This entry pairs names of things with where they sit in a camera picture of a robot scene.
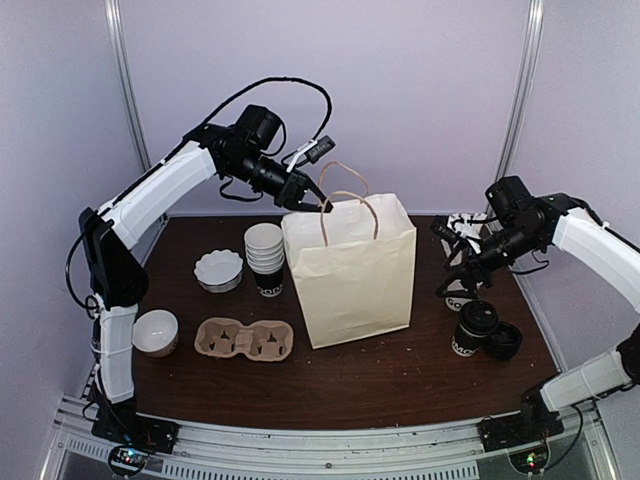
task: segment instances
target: paper bag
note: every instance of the paper bag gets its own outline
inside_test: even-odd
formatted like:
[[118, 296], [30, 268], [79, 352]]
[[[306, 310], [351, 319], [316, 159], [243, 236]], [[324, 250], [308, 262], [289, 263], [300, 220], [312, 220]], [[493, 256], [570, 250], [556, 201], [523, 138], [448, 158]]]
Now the paper bag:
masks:
[[396, 195], [357, 198], [333, 203], [329, 214], [292, 213], [282, 220], [313, 348], [409, 326], [416, 228]]

